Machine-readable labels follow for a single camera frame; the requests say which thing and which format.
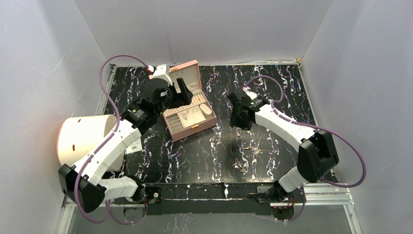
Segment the pink jewelry box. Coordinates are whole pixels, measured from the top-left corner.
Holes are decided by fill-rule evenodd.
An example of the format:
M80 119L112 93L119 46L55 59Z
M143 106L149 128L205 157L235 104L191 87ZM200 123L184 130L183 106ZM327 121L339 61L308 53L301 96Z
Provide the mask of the pink jewelry box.
M169 68L169 76L178 93L180 89L177 78L183 78L187 88L193 93L190 105L163 112L172 140L178 141L215 126L217 117L203 92L198 61L192 60Z

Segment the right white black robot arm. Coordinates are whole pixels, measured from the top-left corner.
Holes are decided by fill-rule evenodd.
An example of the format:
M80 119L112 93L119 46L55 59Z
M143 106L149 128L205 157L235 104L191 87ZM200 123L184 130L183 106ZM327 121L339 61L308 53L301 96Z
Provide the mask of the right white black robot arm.
M246 88L229 94L228 99L232 106L230 127L250 130L253 124L258 124L281 137L298 153L296 166L267 191L258 192L259 197L286 202L296 189L320 181L338 165L339 157L331 133L296 123L279 112L269 100Z

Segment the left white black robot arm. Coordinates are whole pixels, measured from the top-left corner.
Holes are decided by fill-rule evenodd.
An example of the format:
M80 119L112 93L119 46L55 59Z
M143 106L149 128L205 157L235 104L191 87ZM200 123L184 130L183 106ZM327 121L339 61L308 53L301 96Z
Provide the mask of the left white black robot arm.
M193 93L183 78L166 81L152 78L123 113L107 136L73 165L58 170L62 191L84 214L107 200L128 197L139 203L145 199L145 183L135 176L103 179L116 158L153 125L167 109L189 105Z

